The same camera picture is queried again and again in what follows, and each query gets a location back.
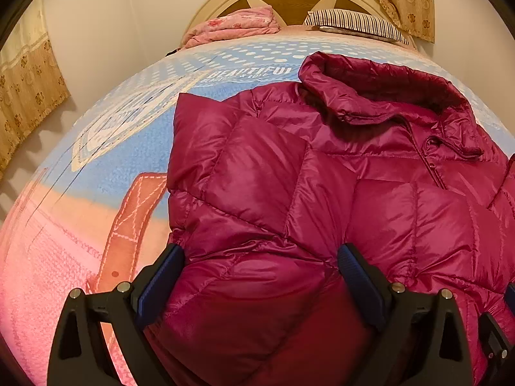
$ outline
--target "bedspread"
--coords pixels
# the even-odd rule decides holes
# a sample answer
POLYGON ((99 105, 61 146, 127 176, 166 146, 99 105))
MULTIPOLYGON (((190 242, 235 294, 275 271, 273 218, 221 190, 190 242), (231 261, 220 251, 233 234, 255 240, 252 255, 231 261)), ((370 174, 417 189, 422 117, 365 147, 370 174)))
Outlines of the bedspread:
MULTIPOLYGON (((99 100, 38 168, 0 229, 0 331, 36 386, 46 384, 53 332, 67 293, 113 289, 153 263, 169 234, 166 170, 180 92, 223 100, 298 81, 311 53, 406 65, 451 81, 476 120, 511 155, 515 139, 459 80, 422 56, 346 36, 266 35, 181 50, 99 100)), ((105 329, 120 379, 133 385, 105 329)))

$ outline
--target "blue clamp pad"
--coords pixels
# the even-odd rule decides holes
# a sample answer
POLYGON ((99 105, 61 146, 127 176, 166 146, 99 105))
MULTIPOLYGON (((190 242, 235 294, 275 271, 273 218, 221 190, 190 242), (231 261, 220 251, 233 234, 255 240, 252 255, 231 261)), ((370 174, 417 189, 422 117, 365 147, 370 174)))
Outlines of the blue clamp pad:
POLYGON ((184 268, 184 251, 179 245, 169 244, 153 265, 143 268, 134 280, 131 295, 140 329, 153 324, 184 268))
POLYGON ((363 319, 379 332, 383 331, 391 304, 384 275, 377 267, 367 264, 352 244, 339 247, 338 268, 363 319))
POLYGON ((504 294, 504 301, 510 308, 511 313, 515 316, 515 283, 509 283, 504 294))

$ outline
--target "metal pin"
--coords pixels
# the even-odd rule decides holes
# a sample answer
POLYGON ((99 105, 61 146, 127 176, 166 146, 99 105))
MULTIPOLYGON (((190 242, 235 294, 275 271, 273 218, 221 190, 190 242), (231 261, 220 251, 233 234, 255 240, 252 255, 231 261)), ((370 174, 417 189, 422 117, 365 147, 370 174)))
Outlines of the metal pin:
POLYGON ((449 289, 442 289, 440 293, 445 299, 452 299, 453 297, 453 294, 449 289))
POLYGON ((395 292, 395 293, 404 293, 406 291, 406 287, 405 285, 403 285, 402 283, 396 281, 394 283, 391 284, 391 289, 395 292))
POLYGON ((73 289, 71 292, 70 292, 70 297, 72 299, 76 299, 80 296, 80 294, 82 293, 82 291, 80 289, 73 289))
POLYGON ((125 293, 125 292, 128 292, 130 289, 130 283, 128 281, 122 281, 118 286, 117 286, 117 291, 119 291, 120 293, 125 293))

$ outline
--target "black clamp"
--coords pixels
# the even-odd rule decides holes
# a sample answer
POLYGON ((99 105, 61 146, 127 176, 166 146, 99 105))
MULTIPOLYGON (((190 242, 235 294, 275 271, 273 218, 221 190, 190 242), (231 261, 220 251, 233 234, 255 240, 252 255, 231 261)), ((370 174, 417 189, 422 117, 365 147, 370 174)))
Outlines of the black clamp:
POLYGON ((467 337, 450 290, 414 293, 389 283, 352 244, 338 250, 338 266, 363 318, 379 332, 349 386, 472 386, 467 337))
POLYGON ((515 351, 496 320, 488 312, 480 316, 479 335, 482 350, 488 358, 488 368, 480 385, 515 384, 515 351))
POLYGON ((139 386, 176 386, 150 347, 143 328, 155 322, 184 267, 184 251, 169 244, 134 282, 111 292, 86 295, 73 289, 53 338, 49 386, 120 386, 101 322, 110 323, 139 386))

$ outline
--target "jacket hood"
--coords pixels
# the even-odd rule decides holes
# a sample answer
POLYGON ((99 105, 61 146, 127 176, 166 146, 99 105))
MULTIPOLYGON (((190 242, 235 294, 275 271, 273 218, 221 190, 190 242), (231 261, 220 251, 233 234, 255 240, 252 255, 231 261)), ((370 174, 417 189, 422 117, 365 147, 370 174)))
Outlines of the jacket hood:
POLYGON ((304 86, 349 124, 402 117, 468 159, 482 154, 468 100, 446 79, 405 66, 316 52, 299 70, 304 86))

